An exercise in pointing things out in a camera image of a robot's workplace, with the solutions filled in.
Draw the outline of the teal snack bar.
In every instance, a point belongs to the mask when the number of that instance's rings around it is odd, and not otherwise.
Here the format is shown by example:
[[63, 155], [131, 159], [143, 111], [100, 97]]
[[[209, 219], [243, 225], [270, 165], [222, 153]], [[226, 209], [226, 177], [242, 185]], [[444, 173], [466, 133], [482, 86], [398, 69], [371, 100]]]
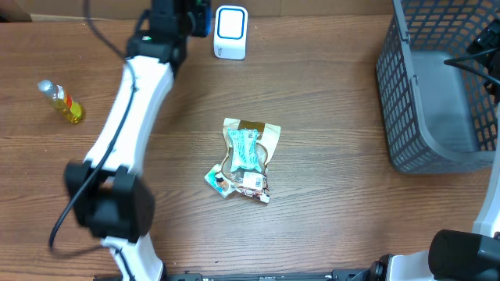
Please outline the teal snack bar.
[[244, 169], [262, 172], [256, 151], [258, 131], [229, 129], [227, 134], [233, 148], [230, 171], [235, 173], [238, 169]]

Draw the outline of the brown snack packet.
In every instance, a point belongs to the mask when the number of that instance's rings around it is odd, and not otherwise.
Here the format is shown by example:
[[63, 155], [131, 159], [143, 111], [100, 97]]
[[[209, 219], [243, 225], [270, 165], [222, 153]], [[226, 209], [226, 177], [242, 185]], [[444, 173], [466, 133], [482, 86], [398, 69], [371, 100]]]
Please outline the brown snack packet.
[[233, 156], [233, 148], [228, 137], [227, 131], [233, 130], [257, 130], [258, 136], [256, 141], [256, 151], [259, 159], [259, 165], [262, 169], [261, 174], [267, 176], [268, 165], [276, 151], [278, 141], [280, 139], [281, 127], [270, 123], [261, 123], [255, 121], [246, 121], [241, 119], [226, 118], [223, 121], [223, 138], [227, 146], [227, 154], [221, 163], [222, 173], [226, 178], [236, 181], [237, 178], [243, 176], [244, 171], [259, 173], [256, 170], [238, 169], [235, 173], [230, 171], [231, 160]]

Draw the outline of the yellow liquid bottle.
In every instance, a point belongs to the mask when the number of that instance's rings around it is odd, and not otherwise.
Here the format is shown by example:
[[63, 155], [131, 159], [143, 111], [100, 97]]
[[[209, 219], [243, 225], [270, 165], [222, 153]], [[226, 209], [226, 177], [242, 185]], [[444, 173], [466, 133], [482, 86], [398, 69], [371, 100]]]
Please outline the yellow liquid bottle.
[[84, 121], [84, 107], [67, 94], [62, 86], [54, 84], [50, 80], [42, 80], [37, 84], [37, 87], [49, 104], [70, 123], [78, 124]]

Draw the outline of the teal tissue pack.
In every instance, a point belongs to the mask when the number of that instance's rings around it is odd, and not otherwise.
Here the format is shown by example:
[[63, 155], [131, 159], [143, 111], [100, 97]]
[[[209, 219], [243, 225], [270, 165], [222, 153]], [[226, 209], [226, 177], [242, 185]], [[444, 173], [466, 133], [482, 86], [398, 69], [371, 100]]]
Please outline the teal tissue pack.
[[215, 164], [205, 175], [205, 182], [211, 186], [223, 198], [236, 191], [236, 187], [232, 181], [225, 177], [222, 173], [220, 164]]

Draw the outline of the white barcode snack packet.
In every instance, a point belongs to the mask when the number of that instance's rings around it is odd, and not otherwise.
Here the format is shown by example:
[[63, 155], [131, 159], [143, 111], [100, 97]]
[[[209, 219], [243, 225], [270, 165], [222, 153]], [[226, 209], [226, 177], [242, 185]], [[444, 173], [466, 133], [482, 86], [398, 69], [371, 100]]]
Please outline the white barcode snack packet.
[[270, 190], [264, 174], [244, 171], [243, 176], [236, 179], [235, 188], [245, 196], [266, 204], [270, 202]]

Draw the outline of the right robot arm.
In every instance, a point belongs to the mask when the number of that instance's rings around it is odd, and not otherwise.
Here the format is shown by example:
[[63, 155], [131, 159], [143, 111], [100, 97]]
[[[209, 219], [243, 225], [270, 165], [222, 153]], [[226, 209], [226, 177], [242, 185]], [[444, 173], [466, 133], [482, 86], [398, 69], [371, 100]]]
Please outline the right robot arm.
[[443, 229], [430, 247], [386, 254], [359, 280], [496, 280], [499, 277], [499, 21], [405, 23], [388, 34], [377, 85], [392, 165], [401, 173], [491, 168], [471, 232]]

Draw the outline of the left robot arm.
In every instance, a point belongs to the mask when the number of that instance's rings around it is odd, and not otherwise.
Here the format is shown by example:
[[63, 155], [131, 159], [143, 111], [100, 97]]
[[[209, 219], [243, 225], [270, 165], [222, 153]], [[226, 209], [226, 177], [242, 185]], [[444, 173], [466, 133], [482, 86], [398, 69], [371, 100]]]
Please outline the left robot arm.
[[177, 72], [190, 37], [207, 37], [210, 0], [153, 1], [138, 18], [120, 51], [88, 20], [93, 34], [123, 60], [120, 88], [102, 132], [82, 163], [70, 162], [64, 180], [70, 201], [48, 243], [70, 212], [107, 248], [121, 280], [166, 280], [164, 262], [150, 237], [155, 198], [142, 180], [152, 127]]

